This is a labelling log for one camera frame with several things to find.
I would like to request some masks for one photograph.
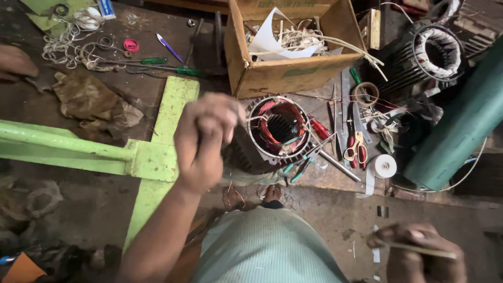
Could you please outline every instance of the bare foot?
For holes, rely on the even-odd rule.
[[[279,185],[270,185],[267,188],[266,197],[264,197],[265,202],[271,202],[273,200],[279,201],[281,198],[281,189]]]
[[[225,210],[227,211],[236,210],[244,205],[243,200],[241,199],[241,197],[234,188],[230,189],[224,188],[222,194],[223,194],[222,201],[223,204],[225,205]]]

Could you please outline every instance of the green metal pipe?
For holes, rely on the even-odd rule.
[[[438,191],[503,120],[503,37],[420,146],[404,177]]]
[[[0,122],[0,138],[16,142],[64,149],[87,154],[96,154],[114,160],[131,161],[135,152],[120,147],[95,143],[80,138],[38,131]]]

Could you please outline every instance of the hand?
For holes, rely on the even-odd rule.
[[[244,107],[223,93],[206,93],[187,103],[174,136],[180,170],[177,182],[197,194],[216,185],[223,171],[222,142],[230,143],[234,127],[244,120]]]
[[[439,236],[430,224],[395,224],[372,234],[367,244],[380,247],[377,239],[452,252],[456,259],[427,256],[406,249],[391,248],[387,266],[388,283],[466,283],[463,251]]]
[[[19,80],[19,77],[12,74],[36,77],[38,69],[21,49],[11,45],[0,45],[0,80]]]

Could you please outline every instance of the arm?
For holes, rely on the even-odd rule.
[[[188,103],[175,132],[180,174],[124,255],[119,282],[163,282],[182,251],[201,195],[222,176],[222,142],[244,109],[224,94]]]

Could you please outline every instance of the green metal frame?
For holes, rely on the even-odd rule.
[[[0,158],[142,178],[125,246],[143,227],[178,176],[173,134],[199,83],[168,77],[151,141],[130,139],[124,148],[78,138],[60,128],[0,120]]]

